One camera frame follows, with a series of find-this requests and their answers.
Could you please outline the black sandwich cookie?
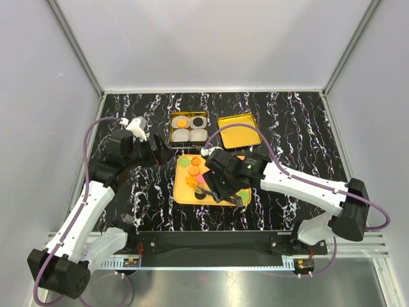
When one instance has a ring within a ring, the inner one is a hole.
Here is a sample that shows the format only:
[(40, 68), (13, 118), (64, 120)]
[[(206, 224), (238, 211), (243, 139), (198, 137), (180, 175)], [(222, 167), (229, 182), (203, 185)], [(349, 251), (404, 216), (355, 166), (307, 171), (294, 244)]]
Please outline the black sandwich cookie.
[(200, 116), (192, 119), (192, 125), (195, 127), (201, 127), (204, 123), (204, 120)]
[(206, 194), (205, 193), (198, 193), (198, 192), (195, 192), (194, 193), (194, 196), (196, 197), (196, 199), (198, 199), (198, 200), (203, 200), (203, 199), (205, 199), (206, 198)]

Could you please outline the metal tongs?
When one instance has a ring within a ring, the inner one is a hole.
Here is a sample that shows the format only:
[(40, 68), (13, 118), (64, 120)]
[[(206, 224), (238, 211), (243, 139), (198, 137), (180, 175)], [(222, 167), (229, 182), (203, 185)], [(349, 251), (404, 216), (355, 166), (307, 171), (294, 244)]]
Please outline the metal tongs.
[(219, 196), (217, 193), (203, 189), (202, 187), (199, 187), (199, 186), (195, 186), (194, 190), (196, 194), (204, 194), (207, 196), (211, 196), (215, 200), (216, 203), (226, 201), (230, 204), (235, 205), (236, 207), (243, 207), (243, 201), (241, 197), (237, 195), (232, 195), (232, 196), (228, 196), (227, 198), (223, 198), (222, 196)]

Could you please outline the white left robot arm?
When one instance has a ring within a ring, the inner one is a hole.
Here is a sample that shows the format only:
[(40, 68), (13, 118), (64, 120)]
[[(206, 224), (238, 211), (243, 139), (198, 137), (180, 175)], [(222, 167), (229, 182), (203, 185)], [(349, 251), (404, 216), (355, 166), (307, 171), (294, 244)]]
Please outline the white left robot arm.
[(131, 222), (116, 221), (93, 243), (86, 241), (135, 168), (164, 165), (173, 157), (174, 151), (158, 134), (150, 139), (141, 129), (113, 132), (105, 152), (91, 164), (81, 195), (60, 230), (42, 250), (30, 252), (27, 263), (35, 281), (33, 291), (44, 288), (77, 299), (100, 264), (117, 252), (133, 252), (138, 238)]

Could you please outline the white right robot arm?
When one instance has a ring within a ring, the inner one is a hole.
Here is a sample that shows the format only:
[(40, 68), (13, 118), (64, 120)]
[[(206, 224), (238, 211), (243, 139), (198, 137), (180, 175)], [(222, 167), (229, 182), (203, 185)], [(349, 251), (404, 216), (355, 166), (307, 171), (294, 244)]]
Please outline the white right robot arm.
[(322, 214), (294, 227), (290, 246), (296, 253), (305, 253), (319, 241), (331, 237), (352, 242), (364, 238), (369, 205), (364, 202), (367, 192), (362, 181), (324, 180), (285, 168), (253, 152), (239, 158), (215, 147), (202, 149), (201, 156), (207, 167), (204, 180), (217, 203), (228, 201), (242, 207), (243, 201), (238, 199), (237, 192), (255, 188), (285, 194), (323, 210)]

